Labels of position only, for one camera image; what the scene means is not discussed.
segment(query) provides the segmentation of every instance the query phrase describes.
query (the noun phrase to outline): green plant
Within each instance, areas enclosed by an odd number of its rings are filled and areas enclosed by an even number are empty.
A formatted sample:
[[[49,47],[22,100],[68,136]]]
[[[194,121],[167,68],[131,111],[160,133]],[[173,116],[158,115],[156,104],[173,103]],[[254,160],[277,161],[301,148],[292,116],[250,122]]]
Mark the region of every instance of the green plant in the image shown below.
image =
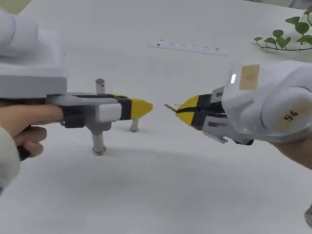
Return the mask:
[[[312,8],[308,9],[304,12],[303,15],[307,16],[308,22],[300,22],[300,17],[292,17],[289,19],[286,19],[286,23],[290,23],[294,25],[295,31],[300,35],[300,38],[296,40],[298,45],[298,49],[287,49],[287,45],[292,41],[290,37],[284,38],[284,31],[281,29],[276,29],[272,33],[272,37],[268,37],[266,39],[263,39],[262,37],[256,37],[254,38],[255,43],[260,48],[267,48],[267,49],[274,49],[274,50],[287,50],[287,51],[303,51],[303,50],[311,50],[312,49],[312,35],[307,34],[310,27],[312,27],[312,22],[309,19],[310,14],[312,13]],[[309,48],[302,49],[302,45],[310,45]]]

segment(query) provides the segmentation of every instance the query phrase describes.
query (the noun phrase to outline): power strip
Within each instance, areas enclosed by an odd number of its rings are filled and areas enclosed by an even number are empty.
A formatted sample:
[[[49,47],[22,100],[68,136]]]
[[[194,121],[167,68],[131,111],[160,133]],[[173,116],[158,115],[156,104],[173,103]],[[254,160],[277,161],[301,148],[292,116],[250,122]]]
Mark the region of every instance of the power strip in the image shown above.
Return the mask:
[[[150,43],[148,43],[148,46],[167,50],[180,50],[207,55],[229,56],[229,54],[225,50],[214,46],[199,46],[196,44],[177,43],[165,40],[151,41]]]

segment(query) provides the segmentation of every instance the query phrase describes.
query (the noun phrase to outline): metal peg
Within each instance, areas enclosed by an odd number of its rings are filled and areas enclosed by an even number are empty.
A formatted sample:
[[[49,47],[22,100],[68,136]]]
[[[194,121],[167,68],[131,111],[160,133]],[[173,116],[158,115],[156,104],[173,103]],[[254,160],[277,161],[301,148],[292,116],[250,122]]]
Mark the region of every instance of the metal peg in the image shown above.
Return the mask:
[[[92,152],[94,155],[100,156],[106,153],[106,146],[103,141],[103,134],[94,135],[92,134],[93,148]]]
[[[97,94],[105,94],[105,80],[103,79],[96,80],[96,90]]]
[[[96,80],[96,91],[97,94],[105,94],[105,80]],[[93,148],[92,152],[94,155],[101,156],[106,153],[106,146],[104,145],[103,133],[96,135],[92,134]]]
[[[132,120],[130,131],[132,133],[137,133],[138,132],[138,118],[135,118],[135,119]]]

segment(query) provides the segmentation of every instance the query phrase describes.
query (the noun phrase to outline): plant leaf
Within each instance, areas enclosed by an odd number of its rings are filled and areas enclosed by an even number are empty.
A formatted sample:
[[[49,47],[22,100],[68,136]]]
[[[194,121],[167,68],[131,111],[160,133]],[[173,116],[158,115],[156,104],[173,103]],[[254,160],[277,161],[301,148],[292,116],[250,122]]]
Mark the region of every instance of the plant leaf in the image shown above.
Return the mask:
[[[265,42],[266,42],[266,43],[270,43],[270,44],[276,45],[276,41],[275,41],[274,38],[267,38],[267,39],[265,40]]]
[[[291,24],[298,24],[300,20],[299,16],[288,18],[285,20],[286,23],[291,23]]]
[[[312,38],[312,36],[311,35],[305,35],[305,36],[299,38],[296,42],[301,42],[301,43],[307,42],[308,38]]]
[[[286,45],[288,45],[289,42],[291,42],[291,38],[286,38],[285,41],[286,41],[286,43],[287,43]]]
[[[297,23],[295,26],[294,26],[295,30],[297,31],[297,33],[300,33],[300,34],[305,34],[310,26],[307,24],[307,23]]]
[[[277,38],[276,42],[279,45],[279,47],[281,47],[282,49],[285,48],[286,45],[288,45],[288,43],[291,41],[291,38]]]
[[[261,37],[254,38],[255,41],[260,41],[260,40],[262,40],[262,39],[263,39],[263,38],[261,38]]]
[[[280,29],[276,29],[273,31],[273,36],[275,36],[276,38],[283,36],[283,34],[284,34],[284,31]]]
[[[300,42],[301,45],[303,43],[309,43],[309,44],[312,44],[312,36],[311,35],[306,35],[306,36],[303,36],[302,38],[300,38],[299,40],[297,40],[297,42]]]
[[[312,12],[312,9],[310,8],[310,9],[306,10],[303,14],[304,15],[309,15],[311,12]]]

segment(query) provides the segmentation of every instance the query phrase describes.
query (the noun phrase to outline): white sleeve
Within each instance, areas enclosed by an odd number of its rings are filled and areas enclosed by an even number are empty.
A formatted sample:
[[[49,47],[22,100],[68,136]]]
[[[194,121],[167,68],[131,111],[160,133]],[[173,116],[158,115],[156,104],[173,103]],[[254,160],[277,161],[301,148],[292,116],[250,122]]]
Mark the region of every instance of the white sleeve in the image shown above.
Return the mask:
[[[19,174],[20,157],[10,134],[0,127],[0,194]]]

